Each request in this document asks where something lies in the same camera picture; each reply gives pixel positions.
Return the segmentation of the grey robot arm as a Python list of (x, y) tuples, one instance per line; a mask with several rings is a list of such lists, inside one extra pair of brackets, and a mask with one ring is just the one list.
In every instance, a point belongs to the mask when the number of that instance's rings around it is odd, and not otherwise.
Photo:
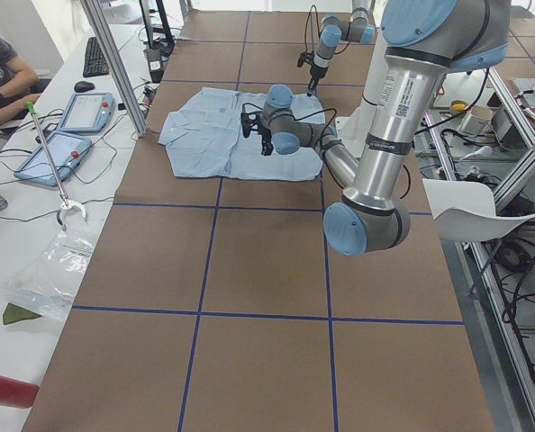
[(273, 85), (262, 110), (241, 121), (244, 134), (261, 135), (264, 155), (312, 148), (328, 166), (343, 189), (323, 217), (337, 252), (358, 256), (405, 239), (410, 216), (394, 187), (422, 116), (448, 73), (504, 59), (510, 10), (508, 1), (388, 2), (380, 24), (387, 72), (359, 158), (332, 126), (298, 121), (285, 85)]
[(307, 95), (312, 96), (319, 81), (325, 77), (332, 58), (341, 41), (368, 45), (372, 42), (376, 27), (370, 21), (371, 1), (353, 1), (348, 21), (341, 20), (333, 14), (326, 15), (322, 20), (322, 31), (316, 49), (304, 52), (298, 59), (297, 66), (304, 63), (310, 65), (310, 81)]

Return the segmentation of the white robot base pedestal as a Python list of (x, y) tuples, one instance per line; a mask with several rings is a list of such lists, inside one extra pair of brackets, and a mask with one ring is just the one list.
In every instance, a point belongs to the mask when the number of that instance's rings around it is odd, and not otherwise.
[(376, 112), (379, 94), (388, 69), (385, 62), (385, 48), (384, 36), (382, 31), (378, 30), (360, 106), (350, 117), (339, 117), (336, 121), (340, 139), (348, 151), (357, 158), (363, 152), (365, 139)]

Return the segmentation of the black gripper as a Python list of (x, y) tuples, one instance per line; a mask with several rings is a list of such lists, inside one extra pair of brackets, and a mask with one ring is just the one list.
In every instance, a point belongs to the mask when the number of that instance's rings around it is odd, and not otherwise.
[(271, 139), (272, 139), (271, 131), (269, 129), (264, 129), (264, 130), (261, 130), (259, 134), (261, 136), (261, 145), (262, 145), (261, 155), (271, 156), (274, 150), (274, 147), (271, 142)]
[(322, 67), (322, 66), (317, 65), (316, 63), (312, 63), (310, 67), (311, 78), (308, 84), (308, 89), (306, 91), (306, 94), (309, 97), (316, 95), (315, 89), (317, 88), (319, 81), (325, 77), (327, 71), (328, 71), (327, 66)]

